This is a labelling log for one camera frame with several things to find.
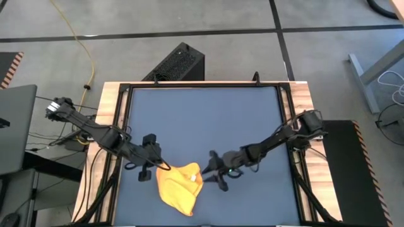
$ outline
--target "yellow cable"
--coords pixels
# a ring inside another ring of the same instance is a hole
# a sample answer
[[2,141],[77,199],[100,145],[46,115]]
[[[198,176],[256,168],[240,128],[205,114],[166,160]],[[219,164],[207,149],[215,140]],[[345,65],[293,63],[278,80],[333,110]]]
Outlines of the yellow cable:
[[84,146],[90,144],[90,142],[83,142],[83,141],[80,141],[80,140],[78,139],[78,136],[76,137],[76,140],[77,140],[77,142],[79,142],[81,145],[84,145]]
[[[71,27],[70,22],[69,22],[68,19],[64,16],[64,14],[63,14],[62,11],[59,9],[59,7],[56,5],[56,3],[54,2],[54,0],[50,0],[50,2],[51,2],[51,3],[53,4],[53,6],[56,8],[57,12],[59,12],[59,14],[60,14],[61,17],[63,18],[63,20],[66,22],[66,24],[68,24],[68,26],[69,26],[69,28],[70,28],[70,31],[71,31],[71,33],[73,34],[74,39],[83,47],[83,49],[86,51],[86,53],[87,53],[87,55],[88,55],[88,58],[90,58],[92,72],[91,72],[90,79],[88,80],[88,82],[87,82],[87,84],[86,84],[86,85],[89,86],[89,85],[93,82],[94,74],[95,74],[93,58],[91,57],[91,54],[90,54],[90,52],[88,51],[88,49],[86,48],[86,46],[84,46],[84,44],[83,44],[82,42],[80,42],[80,40],[77,39],[77,35],[76,35],[76,33],[74,32],[73,28]],[[83,95],[81,96],[80,106],[83,105],[83,102],[84,102],[86,93],[87,93],[87,89],[85,88],[85,89],[84,89],[84,92],[83,92]]]

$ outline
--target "black computer case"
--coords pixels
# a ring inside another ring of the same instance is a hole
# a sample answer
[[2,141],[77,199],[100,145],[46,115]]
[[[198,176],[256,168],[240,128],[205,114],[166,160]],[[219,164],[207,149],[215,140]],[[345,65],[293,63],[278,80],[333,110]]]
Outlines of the black computer case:
[[142,81],[204,81],[205,55],[180,43]]

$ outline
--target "yellow towel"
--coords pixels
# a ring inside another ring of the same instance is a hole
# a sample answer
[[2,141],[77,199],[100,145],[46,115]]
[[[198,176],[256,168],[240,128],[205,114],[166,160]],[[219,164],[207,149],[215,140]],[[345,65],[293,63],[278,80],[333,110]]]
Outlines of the yellow towel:
[[170,171],[157,168],[158,193],[162,200],[186,216],[192,216],[196,197],[203,186],[199,165],[171,166]]

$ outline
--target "gray metal stand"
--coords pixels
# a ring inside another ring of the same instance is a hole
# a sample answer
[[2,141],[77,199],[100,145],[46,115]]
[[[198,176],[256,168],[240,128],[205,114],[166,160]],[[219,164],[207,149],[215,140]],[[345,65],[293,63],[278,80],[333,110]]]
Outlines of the gray metal stand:
[[366,72],[363,71],[359,64],[358,59],[354,54],[349,54],[349,61],[351,62],[353,75],[355,80],[364,94],[367,104],[372,112],[376,114],[380,112],[377,105],[373,91],[369,86],[372,81],[377,79],[383,72],[387,71],[391,66],[396,64],[404,57],[404,40],[393,47],[387,54],[385,54],[380,60],[378,60],[373,66],[371,66]]

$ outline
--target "concrete floor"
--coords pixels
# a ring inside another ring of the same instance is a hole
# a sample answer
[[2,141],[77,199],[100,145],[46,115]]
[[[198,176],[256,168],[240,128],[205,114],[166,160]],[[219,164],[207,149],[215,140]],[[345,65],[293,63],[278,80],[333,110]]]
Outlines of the concrete floor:
[[[267,0],[56,2],[78,35],[275,27]],[[275,2],[283,28],[400,24],[377,15],[363,0]],[[389,8],[388,1],[380,2]],[[0,13],[0,28],[0,38],[71,35],[48,0],[8,1]],[[325,119],[359,122],[393,222],[396,226],[404,226],[403,147],[391,144],[376,129],[376,116],[370,114],[357,91],[347,62],[348,54],[355,53],[367,69],[403,39],[404,30],[284,33],[284,37],[296,80],[309,82],[314,106],[322,111]],[[259,71],[264,80],[288,80],[275,33],[87,40],[84,43],[95,60],[96,77],[85,105],[98,106],[106,81],[143,79],[180,42],[186,42],[206,55],[206,80],[250,80],[255,71]],[[40,96],[67,96],[76,103],[80,101],[82,86],[90,76],[91,68],[84,50],[76,42],[1,43],[0,51],[25,53],[11,86],[37,84]],[[404,61],[392,69],[404,74]],[[391,103],[392,90],[377,84],[373,87],[382,106]],[[62,124],[44,118],[47,105],[47,102],[37,100],[31,131],[57,135]],[[42,141],[32,139],[30,142]],[[63,148],[40,151],[48,158],[70,153]],[[64,162],[76,166],[83,158],[83,155],[75,155]],[[40,188],[56,180],[40,177]],[[68,223],[67,207],[73,211],[77,190],[77,183],[65,181],[43,192],[38,206],[45,207],[48,200],[57,206],[40,211],[37,226]]]

